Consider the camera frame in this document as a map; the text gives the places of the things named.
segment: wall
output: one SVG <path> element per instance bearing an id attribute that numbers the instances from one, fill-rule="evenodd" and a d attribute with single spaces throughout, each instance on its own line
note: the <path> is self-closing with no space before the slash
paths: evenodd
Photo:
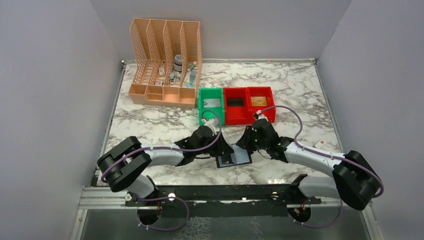
<path id="1" fill-rule="evenodd" d="M 318 58 L 351 0 L 91 0 L 121 58 L 133 18 L 200 21 L 204 58 Z"/>
<path id="2" fill-rule="evenodd" d="M 120 58 L 88 0 L 0 1 L 0 239 L 68 239 Z"/>
<path id="3" fill-rule="evenodd" d="M 352 0 L 318 69 L 345 150 L 385 183 L 374 210 L 384 239 L 422 239 L 424 2 Z"/>

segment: white paper in green bin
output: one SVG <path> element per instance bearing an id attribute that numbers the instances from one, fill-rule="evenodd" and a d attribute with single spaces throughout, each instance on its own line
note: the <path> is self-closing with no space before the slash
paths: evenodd
<path id="1" fill-rule="evenodd" d="M 203 107 L 205 107 L 205 108 L 219 108 L 219 107 L 221 107 L 221 99 L 219 99 L 219 98 L 203 99 Z"/>

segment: marble table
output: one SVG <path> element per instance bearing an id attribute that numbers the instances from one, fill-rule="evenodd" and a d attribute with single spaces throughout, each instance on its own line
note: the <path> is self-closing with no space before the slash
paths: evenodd
<path id="1" fill-rule="evenodd" d="M 170 144 L 186 138 L 199 127 L 198 109 L 133 104 L 128 95 L 137 70 L 127 64 L 122 81 L 106 151 L 128 136 L 136 136 L 145 144 Z M 276 105 L 294 109 L 304 127 L 301 143 L 313 146 L 325 140 L 340 151 L 335 129 L 326 104 L 315 66 L 312 63 L 204 63 L 201 88 L 270 86 Z M 277 109 L 274 128 L 280 136 L 293 137 L 299 130 L 296 117 L 285 109 Z M 230 144 L 243 134 L 244 126 L 227 126 L 223 136 Z M 302 165 L 284 163 L 252 155 L 252 164 L 217 168 L 215 158 L 195 159 L 185 166 L 148 167 L 144 175 L 157 185 L 234 185 L 291 183 L 299 174 L 323 176 Z M 97 181 L 98 186 L 105 183 Z"/>

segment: peach storage rack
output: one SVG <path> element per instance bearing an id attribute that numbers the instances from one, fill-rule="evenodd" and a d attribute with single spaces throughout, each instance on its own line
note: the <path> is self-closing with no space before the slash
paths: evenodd
<path id="1" fill-rule="evenodd" d="M 130 27 L 137 72 L 129 88 L 134 104 L 195 108 L 202 72 L 200 22 L 134 18 Z M 174 56 L 182 56 L 179 83 L 170 82 Z M 196 61 L 195 87 L 183 87 L 189 65 Z M 159 76 L 159 68 L 165 76 Z M 156 80 L 163 85 L 155 85 Z"/>

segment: plastic bin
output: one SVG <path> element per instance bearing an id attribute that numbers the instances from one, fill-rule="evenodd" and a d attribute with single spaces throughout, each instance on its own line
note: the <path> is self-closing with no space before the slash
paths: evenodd
<path id="1" fill-rule="evenodd" d="M 202 72 L 200 22 L 135 18 L 129 30 L 137 60 L 137 71 L 128 93 L 132 102 L 195 108 Z M 172 84 L 169 76 L 177 54 L 182 55 L 181 81 Z M 195 87 L 183 87 L 187 68 L 194 61 L 197 62 L 192 70 L 196 73 Z M 159 76 L 159 68 L 165 69 L 165 76 Z M 157 81 L 163 81 L 163 85 L 156 85 Z"/>
<path id="2" fill-rule="evenodd" d="M 222 88 L 200 88 L 199 97 L 198 97 L 198 109 L 199 109 L 199 124 L 203 125 L 202 122 L 202 112 L 206 109 L 214 111 L 219 119 L 221 119 L 221 124 L 225 124 L 225 106 L 224 106 L 224 91 Z M 211 112 L 206 112 L 204 117 L 211 119 L 214 116 Z"/>
<path id="3" fill-rule="evenodd" d="M 225 124 L 253 123 L 252 102 L 246 87 L 224 87 Z"/>
<path id="4" fill-rule="evenodd" d="M 250 104 L 252 104 L 252 97 L 265 97 L 266 98 L 266 106 L 251 106 L 252 114 L 256 113 L 259 110 L 266 109 L 268 107 L 274 106 L 274 98 L 273 91 L 269 86 L 249 86 L 247 87 L 248 97 Z M 274 123 L 276 121 L 276 109 L 269 109 L 264 111 L 263 114 L 268 118 L 270 123 Z"/>

